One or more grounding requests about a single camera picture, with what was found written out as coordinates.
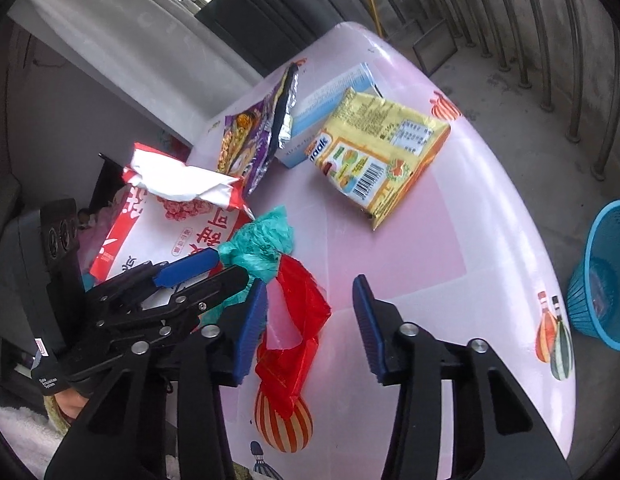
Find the person's hand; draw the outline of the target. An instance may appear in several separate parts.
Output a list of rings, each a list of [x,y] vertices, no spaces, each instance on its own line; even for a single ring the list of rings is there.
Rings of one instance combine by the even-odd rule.
[[[55,393],[54,400],[60,412],[68,420],[76,420],[89,402],[88,398],[71,388]]]

